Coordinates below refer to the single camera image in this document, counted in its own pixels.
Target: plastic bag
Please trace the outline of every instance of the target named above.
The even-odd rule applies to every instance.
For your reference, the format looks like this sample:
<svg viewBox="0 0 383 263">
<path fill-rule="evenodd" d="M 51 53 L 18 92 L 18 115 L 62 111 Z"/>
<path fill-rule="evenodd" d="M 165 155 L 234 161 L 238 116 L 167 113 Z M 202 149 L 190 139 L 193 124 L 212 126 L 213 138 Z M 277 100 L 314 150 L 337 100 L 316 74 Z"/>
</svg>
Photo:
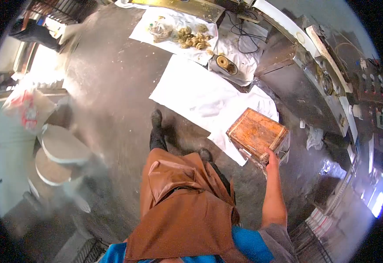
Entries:
<svg viewBox="0 0 383 263">
<path fill-rule="evenodd" d="M 163 24 L 159 21 L 155 21 L 149 25 L 149 33 L 154 36 L 154 43 L 164 42 L 171 36 L 172 32 L 172 26 Z"/>
<path fill-rule="evenodd" d="M 7 116 L 16 117 L 20 124 L 32 134 L 41 132 L 41 128 L 56 109 L 56 104 L 42 92 L 23 86 L 15 89 L 1 107 Z"/>
<path fill-rule="evenodd" d="M 323 130 L 320 128 L 313 128 L 310 126 L 310 133 L 307 139 L 307 150 L 314 146 L 314 149 L 321 150 L 323 147 Z"/>
<path fill-rule="evenodd" d="M 264 93 L 266 93 L 273 101 L 275 99 L 278 99 L 278 96 L 272 91 L 272 89 L 264 81 L 261 81 L 256 76 L 253 78 L 253 81 L 251 82 L 250 87 L 252 87 L 253 85 L 256 85 L 257 87 L 259 87 L 259 89 L 264 91 Z"/>
</svg>

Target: wooden box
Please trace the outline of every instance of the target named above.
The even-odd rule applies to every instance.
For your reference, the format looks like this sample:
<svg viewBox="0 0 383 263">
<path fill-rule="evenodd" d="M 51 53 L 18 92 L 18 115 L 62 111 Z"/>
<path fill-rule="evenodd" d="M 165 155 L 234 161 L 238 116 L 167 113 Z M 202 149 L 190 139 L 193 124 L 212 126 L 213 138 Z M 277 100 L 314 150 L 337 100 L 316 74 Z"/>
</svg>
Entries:
<svg viewBox="0 0 383 263">
<path fill-rule="evenodd" d="M 247 108 L 228 129 L 227 135 L 244 158 L 250 159 L 260 168 L 268 164 L 269 155 L 264 147 L 275 153 L 282 152 L 281 160 L 288 158 L 289 130 L 257 111 Z"/>
</svg>

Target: trash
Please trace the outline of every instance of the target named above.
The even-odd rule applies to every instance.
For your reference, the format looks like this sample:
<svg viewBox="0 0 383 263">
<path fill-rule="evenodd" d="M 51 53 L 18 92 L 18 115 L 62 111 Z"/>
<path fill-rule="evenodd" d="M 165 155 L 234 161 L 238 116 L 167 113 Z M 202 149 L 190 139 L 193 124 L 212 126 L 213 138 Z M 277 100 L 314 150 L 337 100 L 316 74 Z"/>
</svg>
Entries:
<svg viewBox="0 0 383 263">
<path fill-rule="evenodd" d="M 331 161 L 329 159 L 323 159 L 320 161 L 320 170 L 318 173 L 320 176 L 328 176 L 334 178 L 343 179 L 346 176 L 346 171 L 343 170 L 339 163 Z"/>
<path fill-rule="evenodd" d="M 314 149 L 321 150 L 323 147 L 323 134 L 324 131 L 320 128 L 313 128 L 310 126 L 310 133 L 307 139 L 307 150 L 314 146 Z"/>
<path fill-rule="evenodd" d="M 74 203 L 85 213 L 90 213 L 90 206 L 80 195 L 73 196 Z"/>
<path fill-rule="evenodd" d="M 24 87 L 18 86 L 6 99 L 1 110 L 8 116 L 20 119 L 27 131 L 38 134 L 57 105 L 37 89 Z"/>
<path fill-rule="evenodd" d="M 303 119 L 300 119 L 300 120 L 299 120 L 299 127 L 300 127 L 301 129 L 305 129 L 305 121 L 304 121 Z"/>
</svg>

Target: wooden board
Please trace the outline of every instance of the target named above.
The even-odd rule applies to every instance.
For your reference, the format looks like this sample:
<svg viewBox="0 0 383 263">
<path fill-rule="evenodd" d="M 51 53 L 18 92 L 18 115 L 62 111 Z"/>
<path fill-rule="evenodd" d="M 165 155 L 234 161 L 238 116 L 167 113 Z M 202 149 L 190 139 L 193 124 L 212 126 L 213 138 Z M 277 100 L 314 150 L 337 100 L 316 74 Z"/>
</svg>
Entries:
<svg viewBox="0 0 383 263">
<path fill-rule="evenodd" d="M 321 39 L 315 33 L 313 26 L 308 27 L 307 29 L 305 29 L 305 31 L 307 32 L 308 36 L 310 37 L 310 39 L 314 43 L 317 50 L 320 52 L 320 55 L 323 56 L 330 63 L 334 73 L 336 73 L 336 75 L 339 79 L 338 84 L 340 84 L 344 88 L 345 92 L 352 93 L 353 92 L 352 87 L 347 85 L 345 78 L 343 77 L 342 73 L 339 70 L 339 67 L 336 65 L 336 62 L 334 62 L 334 60 L 332 59 L 331 55 L 329 54 L 329 52 L 325 48 L 323 42 L 321 42 Z"/>
<path fill-rule="evenodd" d="M 247 108 L 227 131 L 236 146 L 241 146 L 262 162 L 268 160 L 264 147 L 276 151 L 288 133 L 285 126 L 251 108 Z"/>
<path fill-rule="evenodd" d="M 72 171 L 48 159 L 43 148 L 40 148 L 35 155 L 35 167 L 38 176 L 48 185 L 59 186 L 69 182 Z"/>
<path fill-rule="evenodd" d="M 61 126 L 47 124 L 41 142 L 47 157 L 58 164 L 82 165 L 92 156 L 83 142 Z"/>
<path fill-rule="evenodd" d="M 165 7 L 197 16 L 210 23 L 216 23 L 225 8 L 205 0 L 130 0 L 130 3 Z"/>
</svg>

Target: blue shirt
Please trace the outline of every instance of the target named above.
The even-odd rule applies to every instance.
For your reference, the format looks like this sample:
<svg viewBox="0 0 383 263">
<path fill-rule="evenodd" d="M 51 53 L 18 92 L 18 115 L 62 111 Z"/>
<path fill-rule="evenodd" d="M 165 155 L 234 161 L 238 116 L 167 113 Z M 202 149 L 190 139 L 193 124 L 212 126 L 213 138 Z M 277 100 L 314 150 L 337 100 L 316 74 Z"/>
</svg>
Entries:
<svg viewBox="0 0 383 263">
<path fill-rule="evenodd" d="M 267 263 L 274 259 L 272 252 L 266 246 L 258 231 L 232 226 L 232 240 L 236 248 L 255 263 Z M 126 253 L 127 243 L 112 244 L 101 263 L 122 263 Z M 195 257 L 182 257 L 185 263 L 223 263 L 219 255 L 204 255 Z M 139 263 L 149 263 L 153 259 L 140 260 Z"/>
</svg>

